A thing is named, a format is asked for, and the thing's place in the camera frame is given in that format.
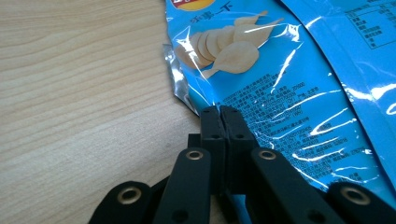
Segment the chip bag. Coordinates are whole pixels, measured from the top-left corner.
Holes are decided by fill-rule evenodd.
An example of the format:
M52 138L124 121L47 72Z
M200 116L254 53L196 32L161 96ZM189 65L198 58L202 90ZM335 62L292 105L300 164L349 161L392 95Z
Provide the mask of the chip bag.
M363 185L396 207L394 187L337 76L305 27L270 0L166 0L165 59L195 113L239 109L262 147L312 186Z
M396 1L283 2L318 42L396 186Z

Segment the food illustration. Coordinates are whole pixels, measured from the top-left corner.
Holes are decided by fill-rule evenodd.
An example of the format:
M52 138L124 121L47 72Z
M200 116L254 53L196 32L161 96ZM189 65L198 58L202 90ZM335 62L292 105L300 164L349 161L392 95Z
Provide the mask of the food illustration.
M213 63L211 69L202 71L205 78L210 78L218 71L232 74L246 72L259 59L258 48L268 39L274 27L283 19L264 25L256 25L264 11L251 17L242 17L221 29L198 32L184 40L178 41L175 48L177 57L188 67L200 69Z
M219 70L233 74L246 72L259 59L256 46L247 41L233 42L221 51L211 69L203 71L203 76L209 78Z

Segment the screw hole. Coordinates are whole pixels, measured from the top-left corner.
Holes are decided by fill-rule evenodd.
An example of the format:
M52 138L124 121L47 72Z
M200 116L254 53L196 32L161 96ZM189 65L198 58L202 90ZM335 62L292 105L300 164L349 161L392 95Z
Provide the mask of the screw hole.
M262 159L271 161L274 160L276 158L276 154L272 151L268 151L268 150L263 150L259 152L259 156Z
M182 223L189 219L189 213L185 210L177 210L172 214L172 219L176 223Z
M326 217L315 209L309 210L307 216L315 223L324 223L326 221Z
M189 160L198 161L198 160L200 160L200 159L204 156L204 153L202 153L202 152L200 152L200 151L189 151L189 152L186 154L186 156L187 156L187 158L188 158Z
M358 205L367 205L371 202L370 198L358 189L343 187L341 188L341 194L349 201Z
M142 196L142 191L136 187L129 187L120 191L117 199L119 203L131 204L137 202Z

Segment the snack bag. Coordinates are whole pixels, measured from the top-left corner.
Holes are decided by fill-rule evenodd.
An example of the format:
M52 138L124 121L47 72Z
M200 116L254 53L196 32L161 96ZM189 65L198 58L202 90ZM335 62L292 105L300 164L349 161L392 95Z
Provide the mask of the snack bag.
M350 181L396 207L342 85L279 2L166 0L166 19L165 59L191 110L233 106L260 145L281 151L312 186Z
M396 186L396 1L283 2L323 50Z

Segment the wooden table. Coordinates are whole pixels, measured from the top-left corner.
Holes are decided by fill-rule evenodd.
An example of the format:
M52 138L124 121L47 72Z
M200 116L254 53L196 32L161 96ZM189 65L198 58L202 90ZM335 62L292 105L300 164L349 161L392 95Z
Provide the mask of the wooden table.
M170 174L199 119L171 90L164 12L162 0L0 3L0 223L87 223L118 184Z

